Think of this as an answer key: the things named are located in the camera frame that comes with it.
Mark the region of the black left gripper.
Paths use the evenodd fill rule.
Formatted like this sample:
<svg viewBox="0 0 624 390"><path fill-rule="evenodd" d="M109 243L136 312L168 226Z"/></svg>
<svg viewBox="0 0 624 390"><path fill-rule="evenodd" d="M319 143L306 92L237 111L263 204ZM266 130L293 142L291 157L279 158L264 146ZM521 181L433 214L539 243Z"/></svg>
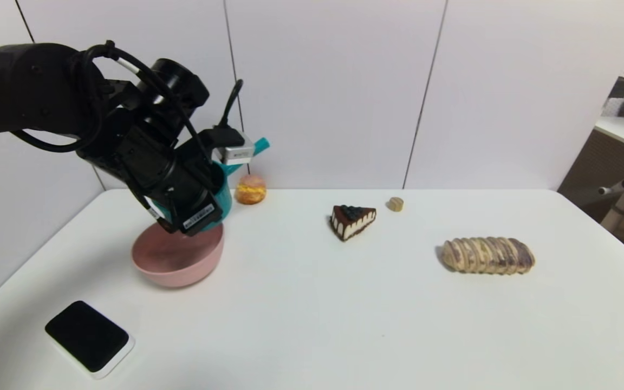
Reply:
<svg viewBox="0 0 624 390"><path fill-rule="evenodd" d="M194 236L224 220L224 170L171 162L154 179L135 176L134 197L164 231Z"/></svg>

